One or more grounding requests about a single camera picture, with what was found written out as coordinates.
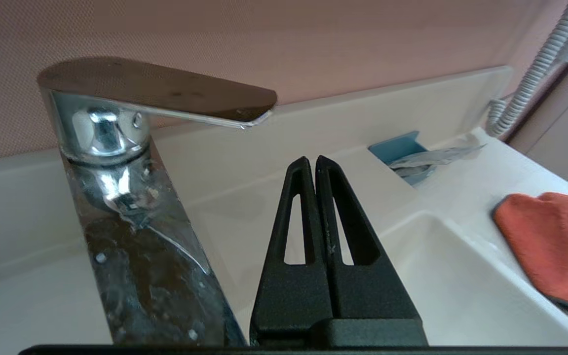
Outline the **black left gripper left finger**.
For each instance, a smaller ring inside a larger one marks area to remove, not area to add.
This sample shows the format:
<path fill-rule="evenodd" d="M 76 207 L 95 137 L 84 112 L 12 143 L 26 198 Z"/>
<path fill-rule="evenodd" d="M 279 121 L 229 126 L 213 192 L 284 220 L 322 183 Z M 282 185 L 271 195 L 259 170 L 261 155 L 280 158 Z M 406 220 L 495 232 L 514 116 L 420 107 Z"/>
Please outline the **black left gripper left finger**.
<path fill-rule="evenodd" d="M 287 264 L 293 200 L 301 202 L 304 264 Z M 254 333 L 306 333 L 333 315 L 324 258 L 324 234 L 306 157 L 286 171 L 250 321 Z"/>

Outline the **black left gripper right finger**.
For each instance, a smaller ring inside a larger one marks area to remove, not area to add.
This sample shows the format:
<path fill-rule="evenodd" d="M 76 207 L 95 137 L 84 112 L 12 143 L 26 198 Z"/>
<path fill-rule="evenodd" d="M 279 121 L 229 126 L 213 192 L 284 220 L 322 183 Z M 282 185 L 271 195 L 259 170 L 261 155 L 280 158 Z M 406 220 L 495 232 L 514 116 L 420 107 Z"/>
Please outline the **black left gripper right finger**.
<path fill-rule="evenodd" d="M 316 194 L 328 283 L 339 319 L 419 319 L 341 166 L 320 155 Z"/>

